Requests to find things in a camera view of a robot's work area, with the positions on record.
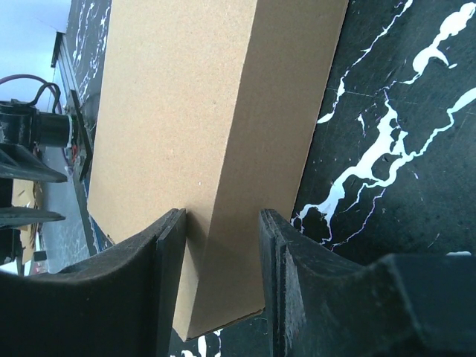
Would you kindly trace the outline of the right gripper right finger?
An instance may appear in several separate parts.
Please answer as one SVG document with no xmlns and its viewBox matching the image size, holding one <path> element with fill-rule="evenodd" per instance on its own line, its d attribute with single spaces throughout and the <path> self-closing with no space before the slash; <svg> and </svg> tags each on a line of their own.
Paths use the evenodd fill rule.
<svg viewBox="0 0 476 357">
<path fill-rule="evenodd" d="M 273 356 L 473 356 L 475 258 L 389 254 L 361 266 L 259 214 Z"/>
</svg>

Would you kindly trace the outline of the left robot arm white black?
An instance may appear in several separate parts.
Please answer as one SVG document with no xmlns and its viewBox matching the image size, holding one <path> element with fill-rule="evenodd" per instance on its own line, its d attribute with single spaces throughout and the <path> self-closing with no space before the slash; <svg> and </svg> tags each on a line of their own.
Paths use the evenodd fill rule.
<svg viewBox="0 0 476 357">
<path fill-rule="evenodd" d="M 15 207 L 11 203 L 10 186 L 14 179 L 50 183 L 67 181 L 66 175 L 42 163 L 34 153 L 35 149 L 43 146 L 71 150 L 67 162 L 73 165 L 79 182 L 87 177 L 91 166 L 91 136 L 76 91 L 71 91 L 72 108 L 63 113 L 59 86 L 36 76 L 33 78 L 42 83 L 34 99 L 1 102 L 2 230 L 65 218 L 58 213 Z"/>
</svg>

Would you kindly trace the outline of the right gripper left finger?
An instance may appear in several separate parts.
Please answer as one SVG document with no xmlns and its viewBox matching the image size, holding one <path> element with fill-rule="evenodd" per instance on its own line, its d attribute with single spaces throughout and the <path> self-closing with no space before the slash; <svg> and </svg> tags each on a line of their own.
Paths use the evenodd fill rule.
<svg viewBox="0 0 476 357">
<path fill-rule="evenodd" d="M 166 356 L 186 238 L 172 209 L 55 274 L 1 273 L 3 356 Z"/>
</svg>

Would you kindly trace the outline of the cardboard box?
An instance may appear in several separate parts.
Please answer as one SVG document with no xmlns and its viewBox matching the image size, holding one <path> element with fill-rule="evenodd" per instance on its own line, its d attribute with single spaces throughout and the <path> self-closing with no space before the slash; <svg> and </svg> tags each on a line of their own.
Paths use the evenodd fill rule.
<svg viewBox="0 0 476 357">
<path fill-rule="evenodd" d="M 346 1 L 114 1 L 88 210 L 122 242 L 173 208 L 187 341 L 265 306 L 258 216 L 289 219 Z"/>
</svg>

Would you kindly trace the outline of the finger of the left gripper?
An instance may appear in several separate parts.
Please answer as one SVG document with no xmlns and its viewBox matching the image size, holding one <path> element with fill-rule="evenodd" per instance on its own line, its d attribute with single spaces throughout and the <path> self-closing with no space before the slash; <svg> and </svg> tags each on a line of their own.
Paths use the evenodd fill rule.
<svg viewBox="0 0 476 357">
<path fill-rule="evenodd" d="M 16 229 L 35 223 L 56 222 L 65 217 L 56 212 L 26 207 L 1 208 L 1 229 Z"/>
<path fill-rule="evenodd" d="M 1 143 L 1 178 L 52 183 L 63 183 L 68 180 L 65 174 L 43 164 L 24 146 L 3 143 Z"/>
</svg>

